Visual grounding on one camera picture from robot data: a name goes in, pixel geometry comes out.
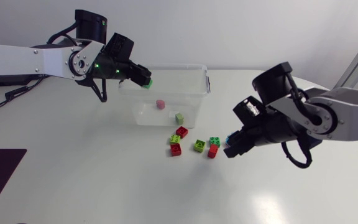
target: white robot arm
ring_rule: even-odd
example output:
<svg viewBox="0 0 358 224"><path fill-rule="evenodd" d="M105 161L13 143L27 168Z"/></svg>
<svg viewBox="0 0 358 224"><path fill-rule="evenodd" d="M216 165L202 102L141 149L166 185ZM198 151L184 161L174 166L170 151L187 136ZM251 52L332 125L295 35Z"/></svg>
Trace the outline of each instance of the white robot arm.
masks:
<svg viewBox="0 0 358 224"><path fill-rule="evenodd" d="M0 76L39 74L72 79L79 85L91 87L102 102L107 101L106 79L130 78L140 86L149 85L151 72L129 59L133 41L114 34L105 45L105 17L76 10L75 19L72 26L51 36L45 45L0 45ZM73 29L76 29L77 39L67 35ZM52 44L60 36L65 36L71 44ZM94 78L102 79L102 92Z"/></svg>

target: cable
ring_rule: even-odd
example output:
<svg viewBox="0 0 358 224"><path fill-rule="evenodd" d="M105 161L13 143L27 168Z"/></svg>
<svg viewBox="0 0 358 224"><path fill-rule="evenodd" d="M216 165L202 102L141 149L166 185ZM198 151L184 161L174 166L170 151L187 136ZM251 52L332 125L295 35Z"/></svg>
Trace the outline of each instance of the cable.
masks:
<svg viewBox="0 0 358 224"><path fill-rule="evenodd" d="M75 21L75 23L73 25L71 25L70 27L67 27L66 29L63 29L62 31L52 35L47 44L52 44L53 41L55 41L58 37L67 34L68 32L72 31L73 29L77 28L79 26L80 22L79 21Z"/></svg>
<svg viewBox="0 0 358 224"><path fill-rule="evenodd" d="M310 150L307 149L307 148L301 147L302 153L303 153L303 155L305 155L305 157L306 157L306 162L305 162L305 163L302 163L302 162L299 162L299 161L297 161L296 159L294 159L294 157L292 157L292 155L291 155L290 152L288 151L287 142L281 142L281 147L283 148L283 151L284 151L285 155L287 156L287 158L288 158L294 165L296 165L296 166L299 167L299 168L302 168L302 169L308 168L308 167L310 166L311 162L313 161L312 158L311 158Z"/></svg>
<svg viewBox="0 0 358 224"><path fill-rule="evenodd" d="M75 42L75 40L72 37L70 37L68 34L63 34L62 36L69 39L73 43L74 46L78 46L77 42Z"/></svg>
<svg viewBox="0 0 358 224"><path fill-rule="evenodd" d="M23 94L28 93L28 92L31 91L34 87L36 87L37 85L39 85L39 84L42 82L42 80L44 80L44 79L46 79L46 78L48 78L48 76L47 76L47 77L42 77L42 78L39 79L36 83L34 83L34 85L29 86L29 89L28 89L27 91L22 92L22 93L19 93L19 94L16 95L16 96L13 96L12 99L10 99L10 100L4 100L4 101L0 102L0 107L5 106L8 102L10 102L10 101L16 99L17 97L19 97L19 96L21 96L21 95L23 95Z"/></svg>
<svg viewBox="0 0 358 224"><path fill-rule="evenodd" d="M287 73L287 78L288 81L290 82L290 85L292 87L292 89L290 90L291 96L292 96L292 100L296 106L296 108L298 109L298 111L305 117L307 117L314 125L320 125L322 120L319 116L317 115L313 115L312 113L310 113L310 111L308 111L305 107L305 105L302 102L302 96L299 94L299 89L296 86L295 82L292 79L291 74ZM304 92L303 90L301 90L302 94L305 95L305 97L307 96L306 92Z"/></svg>

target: white table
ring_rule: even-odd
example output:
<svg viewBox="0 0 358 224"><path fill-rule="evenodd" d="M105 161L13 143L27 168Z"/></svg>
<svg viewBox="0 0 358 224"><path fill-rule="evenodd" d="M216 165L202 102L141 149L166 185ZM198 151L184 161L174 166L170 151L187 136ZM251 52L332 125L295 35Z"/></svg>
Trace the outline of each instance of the white table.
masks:
<svg viewBox="0 0 358 224"><path fill-rule="evenodd" d="M257 95L259 73L208 71L211 94L179 157L169 156L176 128L136 126L116 80L100 103L90 88L46 79L0 109L0 148L28 149L0 195L0 224L358 223L358 142L323 142L306 170L279 144L234 159L222 147L215 159L192 150L196 139L240 129L232 109ZM301 158L296 142L289 147Z"/></svg>

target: clear plastic container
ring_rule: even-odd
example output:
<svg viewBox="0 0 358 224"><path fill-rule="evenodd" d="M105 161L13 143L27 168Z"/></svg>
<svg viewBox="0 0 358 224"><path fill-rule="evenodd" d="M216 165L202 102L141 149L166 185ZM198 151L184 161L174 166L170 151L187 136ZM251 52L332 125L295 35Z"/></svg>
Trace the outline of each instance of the clear plastic container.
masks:
<svg viewBox="0 0 358 224"><path fill-rule="evenodd" d="M184 117L182 126L194 128L201 103L209 93L205 65L146 65L152 72L150 89L125 80L119 92L131 107L138 125L178 126L175 115ZM165 108L157 108L163 100Z"/></svg>

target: light green block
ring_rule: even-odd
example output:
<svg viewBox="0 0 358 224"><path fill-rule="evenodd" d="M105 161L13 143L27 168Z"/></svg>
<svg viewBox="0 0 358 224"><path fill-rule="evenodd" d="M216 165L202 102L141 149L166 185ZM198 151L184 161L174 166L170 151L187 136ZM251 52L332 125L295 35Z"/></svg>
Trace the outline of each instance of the light green block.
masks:
<svg viewBox="0 0 358 224"><path fill-rule="evenodd" d="M218 147L221 147L221 140L218 137L210 137L209 138L209 143L211 143L211 145L217 145Z"/></svg>
<svg viewBox="0 0 358 224"><path fill-rule="evenodd" d="M169 140L169 144L179 144L180 143L180 136L173 134L171 136L171 140Z"/></svg>
<svg viewBox="0 0 358 224"><path fill-rule="evenodd" d="M153 84L153 80L150 80L150 83L148 85L142 86L143 88L149 89Z"/></svg>
<svg viewBox="0 0 358 224"><path fill-rule="evenodd" d="M194 144L194 150L198 152L203 152L204 148L205 142L197 139L196 143Z"/></svg>
<svg viewBox="0 0 358 224"><path fill-rule="evenodd" d="M175 115L175 119L179 125L183 125L183 122L185 120L185 118L183 117L183 115L181 113L177 113Z"/></svg>

